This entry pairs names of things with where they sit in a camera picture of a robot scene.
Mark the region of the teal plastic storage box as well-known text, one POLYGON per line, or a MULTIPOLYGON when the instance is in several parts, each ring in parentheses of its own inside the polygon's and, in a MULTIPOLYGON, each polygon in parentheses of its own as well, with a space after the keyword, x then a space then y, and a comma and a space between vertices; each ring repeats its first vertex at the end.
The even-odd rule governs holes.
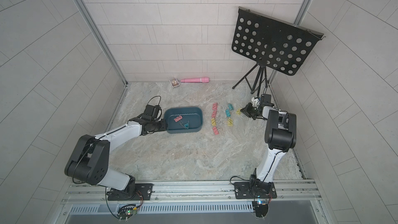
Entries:
POLYGON ((170 108, 164 113, 167 123, 167 132, 170 134, 199 132, 203 125, 203 112, 199 107, 175 107, 170 108), (174 118, 182 116, 179 122, 174 118), (180 122, 189 121, 189 129, 184 129, 180 122))

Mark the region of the teal binder clip large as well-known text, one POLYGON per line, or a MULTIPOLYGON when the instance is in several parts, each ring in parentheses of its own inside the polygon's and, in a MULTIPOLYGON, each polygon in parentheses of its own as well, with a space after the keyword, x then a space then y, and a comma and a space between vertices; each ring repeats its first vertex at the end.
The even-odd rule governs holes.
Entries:
POLYGON ((180 122, 184 129, 189 129, 189 121, 187 122, 180 122))

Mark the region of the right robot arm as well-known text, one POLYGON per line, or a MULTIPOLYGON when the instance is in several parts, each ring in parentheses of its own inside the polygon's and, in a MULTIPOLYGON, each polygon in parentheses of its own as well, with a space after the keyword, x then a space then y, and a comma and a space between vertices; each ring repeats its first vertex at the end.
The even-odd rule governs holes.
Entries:
POLYGON ((240 112, 253 120, 266 121, 267 154, 251 175, 250 186, 252 189, 269 189, 279 162, 296 144, 296 115, 280 111, 273 104, 254 107, 248 103, 240 112))

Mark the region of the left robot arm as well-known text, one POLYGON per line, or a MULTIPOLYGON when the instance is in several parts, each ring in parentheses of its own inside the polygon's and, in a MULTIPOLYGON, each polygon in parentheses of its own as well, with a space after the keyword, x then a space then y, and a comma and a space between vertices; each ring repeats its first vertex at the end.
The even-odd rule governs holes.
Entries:
POLYGON ((129 200, 137 195, 135 178, 109 168, 110 152, 127 141, 167 130, 166 120, 133 118, 126 124, 95 136, 79 138, 64 173, 74 183, 110 188, 112 200, 129 200))

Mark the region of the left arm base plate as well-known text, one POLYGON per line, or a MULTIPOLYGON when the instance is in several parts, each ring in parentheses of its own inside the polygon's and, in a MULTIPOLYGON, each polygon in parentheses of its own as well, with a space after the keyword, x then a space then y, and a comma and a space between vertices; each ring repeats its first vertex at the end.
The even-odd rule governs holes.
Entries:
POLYGON ((151 198, 154 184, 130 184, 125 190, 112 188, 106 193, 108 201, 148 201, 151 198))

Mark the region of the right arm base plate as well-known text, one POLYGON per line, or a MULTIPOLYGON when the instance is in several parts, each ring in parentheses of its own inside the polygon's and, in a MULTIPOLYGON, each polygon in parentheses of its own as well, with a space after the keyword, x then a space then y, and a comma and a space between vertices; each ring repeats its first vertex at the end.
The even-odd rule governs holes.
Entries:
POLYGON ((237 181, 233 183, 236 199, 276 199, 274 183, 237 181))

